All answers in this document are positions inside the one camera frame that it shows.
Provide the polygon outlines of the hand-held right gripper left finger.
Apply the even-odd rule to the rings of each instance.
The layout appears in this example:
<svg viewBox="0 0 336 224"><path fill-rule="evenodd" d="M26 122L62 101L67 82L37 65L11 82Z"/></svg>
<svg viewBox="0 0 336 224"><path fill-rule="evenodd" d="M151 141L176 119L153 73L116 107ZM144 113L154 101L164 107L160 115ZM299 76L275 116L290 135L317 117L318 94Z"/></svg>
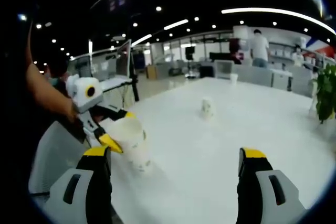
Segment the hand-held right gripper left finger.
<svg viewBox="0 0 336 224"><path fill-rule="evenodd" d="M51 186L43 206L51 223L112 223L111 155L93 147Z"/></svg>

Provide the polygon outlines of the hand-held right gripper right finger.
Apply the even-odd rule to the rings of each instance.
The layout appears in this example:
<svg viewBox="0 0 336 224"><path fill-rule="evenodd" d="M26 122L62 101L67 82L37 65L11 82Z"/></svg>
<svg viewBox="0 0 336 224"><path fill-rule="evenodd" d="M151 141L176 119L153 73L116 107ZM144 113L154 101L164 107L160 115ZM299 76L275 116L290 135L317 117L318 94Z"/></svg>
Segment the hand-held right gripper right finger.
<svg viewBox="0 0 336 224"><path fill-rule="evenodd" d="M298 188L263 152L240 148L238 178L237 223L297 223L306 213Z"/></svg>

